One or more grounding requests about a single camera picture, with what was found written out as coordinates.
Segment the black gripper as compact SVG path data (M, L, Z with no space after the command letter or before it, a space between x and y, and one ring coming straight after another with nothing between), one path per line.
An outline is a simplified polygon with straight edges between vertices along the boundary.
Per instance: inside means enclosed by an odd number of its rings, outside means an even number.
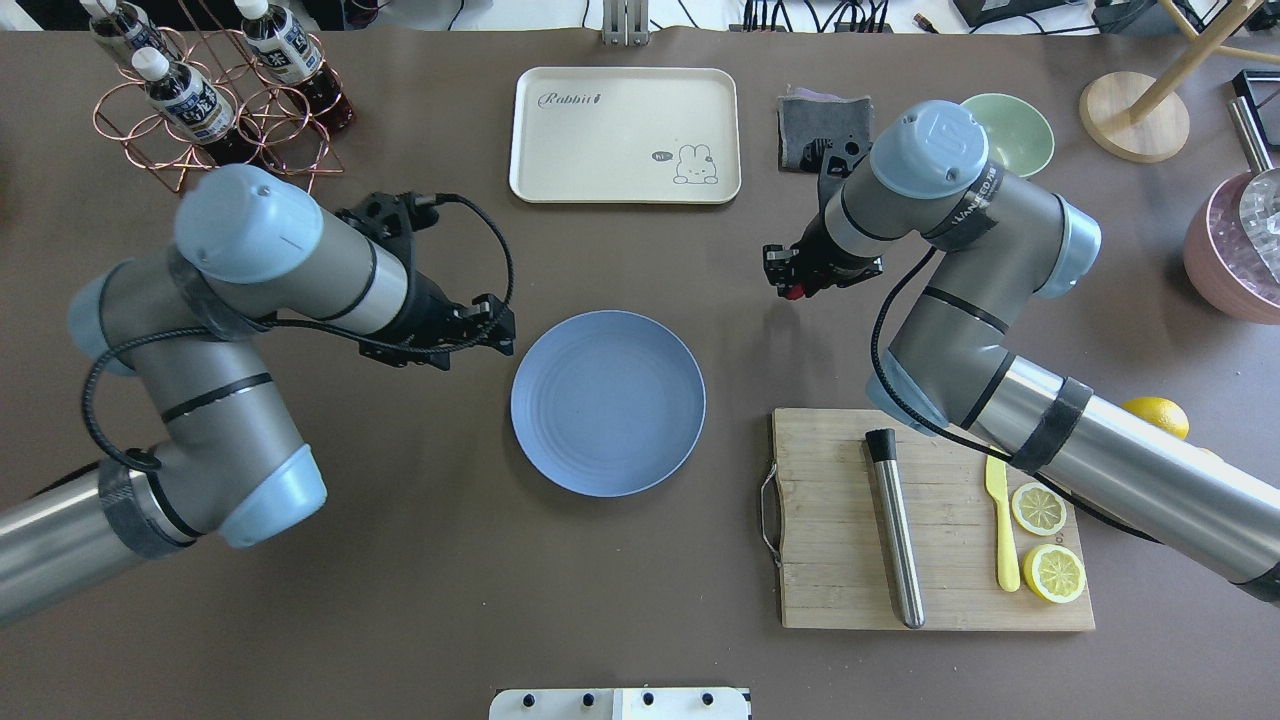
M856 258L841 249L826 228L826 206L840 196L845 179L865 156L850 158L831 149L817 173L818 213L809 222L801 238L785 247L769 243L763 247L763 269L781 299L792 286L803 284L810 299L832 286L846 288L881 275L881 259Z
M484 293L470 305L456 304L416 269L415 236L435 225L438 208L447 204L458 204L475 213L498 240L507 274L503 297ZM509 309L515 291L513 259L499 227L476 202L458 193L370 193L355 206L338 210L337 217L387 250L406 270L402 307L387 328L361 334L361 356L396 368L412 363L448 369L453 352L474 346L494 348L507 357L515 354L515 313Z

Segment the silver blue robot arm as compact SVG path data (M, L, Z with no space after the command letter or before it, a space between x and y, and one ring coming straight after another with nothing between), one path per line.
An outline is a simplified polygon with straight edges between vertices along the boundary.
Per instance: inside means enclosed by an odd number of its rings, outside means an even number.
M324 210L250 164L209 172L161 251L115 265L73 300L92 359L79 413L101 457L3 514L3 624L32 616L204 536L266 541L315 514L326 487L253 340L305 328L388 366L515 350L513 281L449 300L415 236L457 193L371 193Z
M1007 351L1033 297L1056 299L1092 268L1098 223L989 155L961 105L909 108L845 176L822 179L801 238L767 245L781 297L849 287L881 270L890 245L918 233L943 259L867 392L923 433L960 427L1079 509L1160 542L1277 602L1277 489Z

